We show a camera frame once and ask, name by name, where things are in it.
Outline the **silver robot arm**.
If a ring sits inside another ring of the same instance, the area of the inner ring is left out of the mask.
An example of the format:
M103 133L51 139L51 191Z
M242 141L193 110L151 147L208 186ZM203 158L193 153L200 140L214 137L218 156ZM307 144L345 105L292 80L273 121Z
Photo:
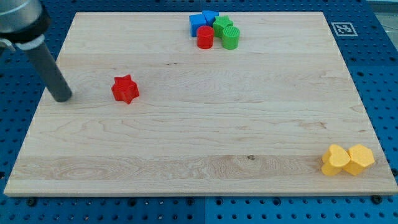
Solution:
M1 1L1 51L21 49L55 101L64 102L72 91L46 43L51 18L39 0Z

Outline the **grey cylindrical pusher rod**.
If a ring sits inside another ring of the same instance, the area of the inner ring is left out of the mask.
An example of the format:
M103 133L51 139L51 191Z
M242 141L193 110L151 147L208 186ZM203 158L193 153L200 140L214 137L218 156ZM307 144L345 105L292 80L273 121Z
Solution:
M29 42L17 43L16 46L26 54L55 101L65 102L72 97L72 91L50 53L43 34Z

